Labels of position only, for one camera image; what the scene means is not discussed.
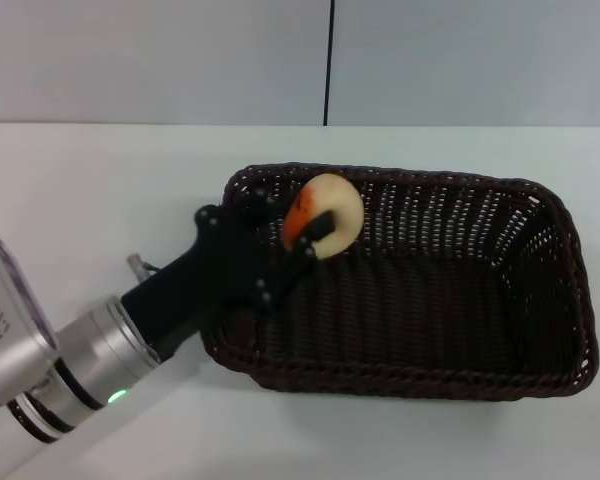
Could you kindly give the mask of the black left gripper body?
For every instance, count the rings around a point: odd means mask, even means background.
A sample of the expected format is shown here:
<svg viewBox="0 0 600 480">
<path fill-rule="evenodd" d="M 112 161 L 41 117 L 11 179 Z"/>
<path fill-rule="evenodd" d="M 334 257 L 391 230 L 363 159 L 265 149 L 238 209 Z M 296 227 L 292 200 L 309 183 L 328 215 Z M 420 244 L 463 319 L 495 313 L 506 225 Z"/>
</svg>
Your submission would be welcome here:
<svg viewBox="0 0 600 480">
<path fill-rule="evenodd" d="M 314 262 L 292 251 L 274 260 L 258 238 L 260 225 L 245 224 L 239 207 L 207 205 L 194 221 L 197 236 L 189 250 L 121 297 L 160 362 L 226 312 L 271 312 Z"/>
</svg>

